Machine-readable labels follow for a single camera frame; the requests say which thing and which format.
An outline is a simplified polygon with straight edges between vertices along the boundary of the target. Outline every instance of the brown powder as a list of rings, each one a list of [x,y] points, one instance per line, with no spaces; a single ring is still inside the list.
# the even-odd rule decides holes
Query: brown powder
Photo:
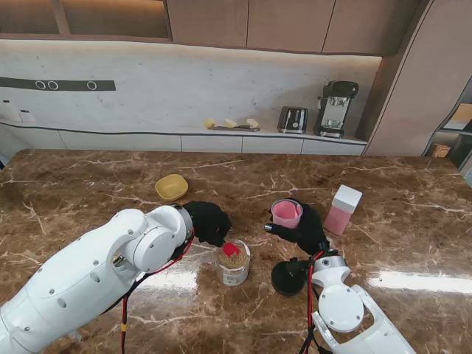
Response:
[[[220,254],[218,255],[218,263],[228,269],[237,269],[247,266],[249,264],[249,256],[247,255],[244,246],[236,245],[236,247],[240,250],[239,254],[232,254],[229,257],[226,256],[223,249],[221,249]]]

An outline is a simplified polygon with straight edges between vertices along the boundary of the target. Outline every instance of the yellow bowl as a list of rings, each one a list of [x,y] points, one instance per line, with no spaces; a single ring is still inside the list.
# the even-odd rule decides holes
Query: yellow bowl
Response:
[[[174,201],[183,196],[189,184],[180,175],[168,175],[156,182],[156,191],[165,201]]]

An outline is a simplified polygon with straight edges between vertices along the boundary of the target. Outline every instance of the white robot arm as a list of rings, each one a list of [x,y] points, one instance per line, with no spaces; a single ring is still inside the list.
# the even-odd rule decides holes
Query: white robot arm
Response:
[[[39,353],[96,319],[142,273],[159,270],[192,234],[184,208],[118,212],[45,262],[0,308],[0,354]]]
[[[360,286],[344,284],[351,270],[343,257],[334,255],[315,262],[312,283],[323,287],[319,311],[312,313],[313,323],[334,354],[415,354],[413,348]],[[330,332],[349,333],[356,330],[364,318],[364,309],[374,318],[374,324],[353,339],[339,344]]]

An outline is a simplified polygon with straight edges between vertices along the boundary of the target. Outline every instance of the toaster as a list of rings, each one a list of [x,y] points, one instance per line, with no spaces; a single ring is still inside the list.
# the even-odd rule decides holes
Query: toaster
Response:
[[[280,133],[303,134],[307,130],[308,109],[303,107],[282,107],[277,130]]]

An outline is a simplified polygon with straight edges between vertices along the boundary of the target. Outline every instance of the upper cabinet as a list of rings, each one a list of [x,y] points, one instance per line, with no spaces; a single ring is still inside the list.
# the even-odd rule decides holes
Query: upper cabinet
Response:
[[[50,0],[0,0],[0,33],[58,35]]]
[[[392,55],[428,0],[0,0],[0,38]]]
[[[336,0],[323,52],[391,55],[420,0]]]
[[[248,47],[321,52],[335,0],[251,0]]]
[[[61,0],[73,35],[167,38],[163,1]]]
[[[246,46],[249,0],[167,0],[176,42]]]

